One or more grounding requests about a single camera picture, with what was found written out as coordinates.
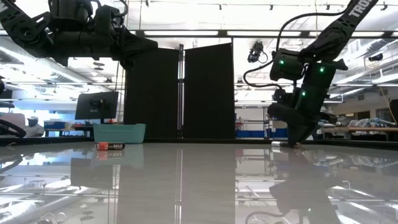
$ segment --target computer monitor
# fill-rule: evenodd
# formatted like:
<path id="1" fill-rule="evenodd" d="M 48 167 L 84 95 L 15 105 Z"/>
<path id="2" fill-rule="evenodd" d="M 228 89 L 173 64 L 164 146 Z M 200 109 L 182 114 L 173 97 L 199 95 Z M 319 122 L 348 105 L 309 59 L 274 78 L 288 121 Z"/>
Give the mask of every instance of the computer monitor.
<path id="1" fill-rule="evenodd" d="M 119 92 L 80 94 L 75 119 L 111 119 L 116 117 Z"/>

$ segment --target person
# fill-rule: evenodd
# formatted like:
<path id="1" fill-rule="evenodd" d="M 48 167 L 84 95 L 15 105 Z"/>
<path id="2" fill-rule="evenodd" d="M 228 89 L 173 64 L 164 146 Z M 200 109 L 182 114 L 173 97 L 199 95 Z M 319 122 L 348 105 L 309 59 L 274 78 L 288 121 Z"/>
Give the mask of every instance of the person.
<path id="1" fill-rule="evenodd" d="M 26 131 L 25 137 L 42 137 L 44 134 L 44 128 L 38 124 L 38 117 L 31 116 L 27 120 L 29 125 L 24 127 L 24 131 Z"/>

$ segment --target glossy white tabletop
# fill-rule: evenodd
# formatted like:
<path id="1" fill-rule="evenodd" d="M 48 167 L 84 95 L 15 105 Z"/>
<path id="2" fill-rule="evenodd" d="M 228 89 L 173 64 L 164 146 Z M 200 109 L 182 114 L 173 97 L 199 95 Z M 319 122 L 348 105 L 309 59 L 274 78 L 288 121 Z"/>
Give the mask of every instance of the glossy white tabletop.
<path id="1" fill-rule="evenodd" d="M 394 151 L 93 148 L 92 142 L 0 147 L 0 223 L 398 223 Z"/>

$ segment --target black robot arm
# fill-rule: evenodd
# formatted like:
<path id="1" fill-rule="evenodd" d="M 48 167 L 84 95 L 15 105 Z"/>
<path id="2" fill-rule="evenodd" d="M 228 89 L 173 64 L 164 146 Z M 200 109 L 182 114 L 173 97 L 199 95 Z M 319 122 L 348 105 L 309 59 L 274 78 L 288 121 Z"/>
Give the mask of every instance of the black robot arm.
<path id="1" fill-rule="evenodd" d="M 98 4 L 95 17 L 91 2 Z M 10 38 L 37 58 L 63 66 L 70 57 L 111 57 L 130 69 L 136 55 L 157 49 L 157 42 L 131 34 L 119 9 L 98 0 L 49 0 L 50 12 L 30 18 L 15 0 L 0 0 L 0 22 Z"/>
<path id="2" fill-rule="evenodd" d="M 344 60 L 333 61 L 339 56 L 355 28 L 376 5 L 378 0 L 351 0 L 342 16 L 332 22 L 318 39 L 300 52 L 279 49 L 274 53 L 270 78 L 297 81 L 303 78 L 301 88 L 293 93 L 279 89 L 274 93 L 277 103 L 270 105 L 268 113 L 288 125 L 288 144 L 302 142 L 316 128 L 320 119 L 336 122 L 336 116 L 321 113 L 325 98 L 336 70 L 347 70 Z"/>

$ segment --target teal plastic bin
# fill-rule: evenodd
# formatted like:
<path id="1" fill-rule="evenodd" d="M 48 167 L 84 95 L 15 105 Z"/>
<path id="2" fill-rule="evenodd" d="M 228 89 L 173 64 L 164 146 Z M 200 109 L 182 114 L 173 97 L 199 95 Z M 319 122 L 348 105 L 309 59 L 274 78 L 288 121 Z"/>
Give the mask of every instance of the teal plastic bin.
<path id="1" fill-rule="evenodd" d="M 140 144 L 144 141 L 146 127 L 146 124 L 94 124 L 94 140 Z"/>

